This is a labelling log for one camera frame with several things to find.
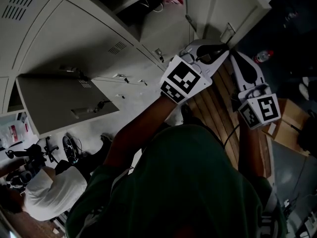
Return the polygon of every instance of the locker vent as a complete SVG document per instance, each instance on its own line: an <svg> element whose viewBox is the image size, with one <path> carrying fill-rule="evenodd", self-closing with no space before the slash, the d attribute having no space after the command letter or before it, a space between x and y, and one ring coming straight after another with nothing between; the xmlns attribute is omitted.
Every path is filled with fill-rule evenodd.
<svg viewBox="0 0 317 238"><path fill-rule="evenodd" d="M121 50L123 50L127 45L125 45L122 42L118 42L116 45L114 45L114 47L112 47L111 49L108 50L109 53L111 54L118 54Z"/></svg>
<svg viewBox="0 0 317 238"><path fill-rule="evenodd" d="M79 79L78 81L79 81L79 83L81 83L81 85L82 85L84 88L91 88L91 85L90 85L88 82L86 82L85 80Z"/></svg>
<svg viewBox="0 0 317 238"><path fill-rule="evenodd" d="M21 20L33 0L10 0L2 13L2 18Z"/></svg>

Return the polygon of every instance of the hair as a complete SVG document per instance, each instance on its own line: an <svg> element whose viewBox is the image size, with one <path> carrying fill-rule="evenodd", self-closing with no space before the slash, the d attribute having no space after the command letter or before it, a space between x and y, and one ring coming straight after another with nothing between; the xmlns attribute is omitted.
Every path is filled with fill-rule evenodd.
<svg viewBox="0 0 317 238"><path fill-rule="evenodd" d="M0 205L1 207L10 213L19 213L22 212L22 207L20 206L19 202L14 200L11 197L9 188L5 185L0 185Z"/></svg>

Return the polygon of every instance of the person in white shirt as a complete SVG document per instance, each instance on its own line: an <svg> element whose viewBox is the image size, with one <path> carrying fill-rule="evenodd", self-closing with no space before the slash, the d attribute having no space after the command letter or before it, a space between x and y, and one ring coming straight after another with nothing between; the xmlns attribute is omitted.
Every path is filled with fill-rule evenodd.
<svg viewBox="0 0 317 238"><path fill-rule="evenodd" d="M52 219L70 209L85 191L90 173L106 159L111 140L103 135L102 141L103 146L97 153L67 166L66 170L43 167L21 195L14 189L0 187L2 208L11 213L27 212L39 221Z"/></svg>

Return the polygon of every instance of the box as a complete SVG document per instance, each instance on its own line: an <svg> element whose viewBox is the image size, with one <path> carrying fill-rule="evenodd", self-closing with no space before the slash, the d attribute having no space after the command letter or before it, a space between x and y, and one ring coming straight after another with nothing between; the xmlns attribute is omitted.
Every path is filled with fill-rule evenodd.
<svg viewBox="0 0 317 238"><path fill-rule="evenodd" d="M305 111L289 99L278 99L281 119L262 128L275 142L280 143L300 154L309 155L297 143L299 132L292 126L303 129L305 122L310 117Z"/></svg>

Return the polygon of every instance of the open locker door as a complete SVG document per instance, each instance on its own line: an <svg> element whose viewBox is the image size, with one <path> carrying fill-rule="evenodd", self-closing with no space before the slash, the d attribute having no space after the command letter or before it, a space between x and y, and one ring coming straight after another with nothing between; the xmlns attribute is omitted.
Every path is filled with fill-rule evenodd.
<svg viewBox="0 0 317 238"><path fill-rule="evenodd" d="M266 0L185 0L190 23L201 39L233 47L270 10Z"/></svg>
<svg viewBox="0 0 317 238"><path fill-rule="evenodd" d="M16 84L39 138L119 110L90 80L21 75Z"/></svg>

